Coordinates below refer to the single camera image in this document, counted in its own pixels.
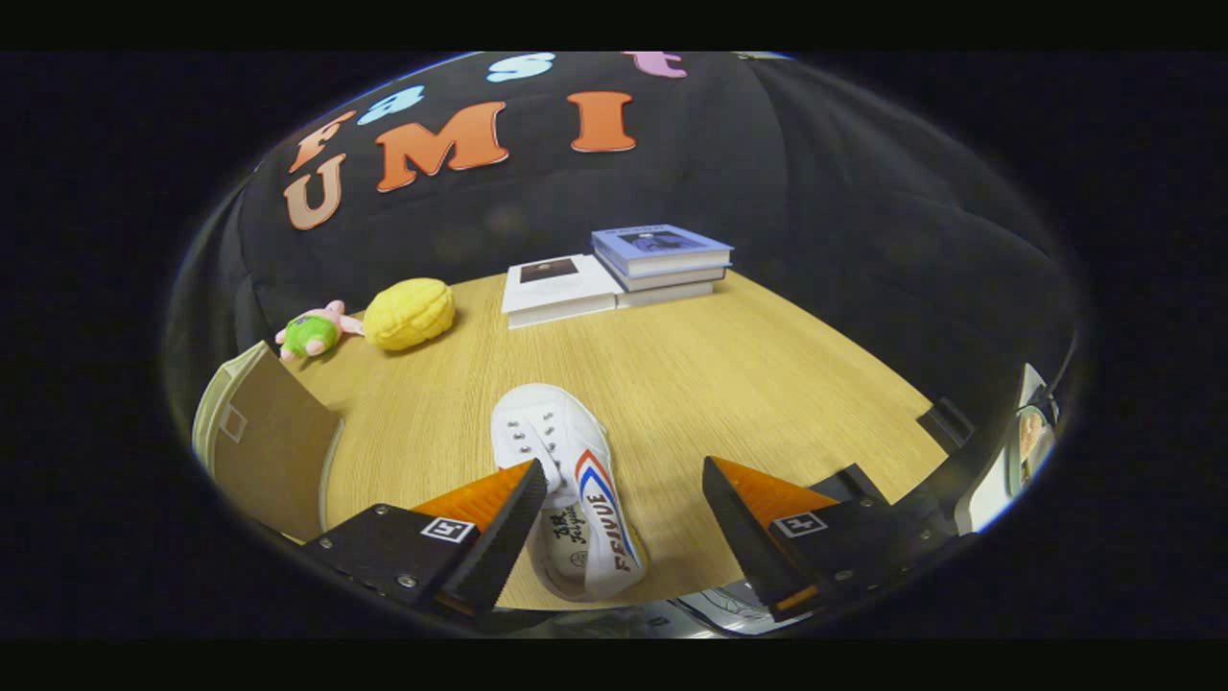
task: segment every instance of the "stacked books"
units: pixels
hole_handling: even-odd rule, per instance
[[[592,233],[592,254],[569,254],[507,269],[507,328],[713,291],[733,247],[672,225]]]
[[[711,293],[733,247],[672,225],[599,230],[593,252],[623,288],[618,307]]]

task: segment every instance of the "wooden table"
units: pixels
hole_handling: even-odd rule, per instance
[[[856,463],[890,502],[946,459],[916,423],[930,401],[737,272],[712,295],[515,330],[500,313],[503,280],[453,285],[453,328],[408,351],[346,336],[318,360],[286,366],[345,419],[327,487],[329,529],[377,502],[410,508],[495,473],[491,410],[529,383],[570,392],[609,430],[615,482],[651,561],[619,598],[575,604],[548,593],[522,552],[503,608],[625,606],[739,581],[704,501],[705,455],[802,486]]]

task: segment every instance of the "blue book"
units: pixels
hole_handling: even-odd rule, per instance
[[[635,292],[637,290],[652,290],[655,287],[664,287],[667,285],[682,285],[685,282],[701,282],[712,280],[723,280],[726,264],[716,264],[712,266],[699,266],[695,269],[684,269],[680,271],[662,271],[662,272],[650,272],[641,275],[640,277],[631,277],[624,275],[623,271],[618,270],[614,261],[602,253],[599,247],[593,247],[593,255],[597,257],[605,270],[610,271],[614,280],[623,286],[623,290],[628,292]]]
[[[593,232],[593,248],[629,277],[728,266],[733,247],[673,225],[615,227]]]

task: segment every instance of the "green plush toy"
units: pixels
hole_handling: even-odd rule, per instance
[[[345,303],[333,299],[323,309],[303,312],[278,331],[281,360],[318,356],[336,345],[341,333],[362,333],[362,322],[345,315]]]

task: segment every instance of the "plush toy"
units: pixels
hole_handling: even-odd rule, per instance
[[[345,302],[333,299],[323,309],[309,309],[278,331],[281,360],[293,361],[319,356],[336,345],[341,333],[362,333],[362,322],[345,315]]]
[[[381,291],[362,313],[367,342],[402,351],[452,328],[452,288],[433,277],[411,277]]]

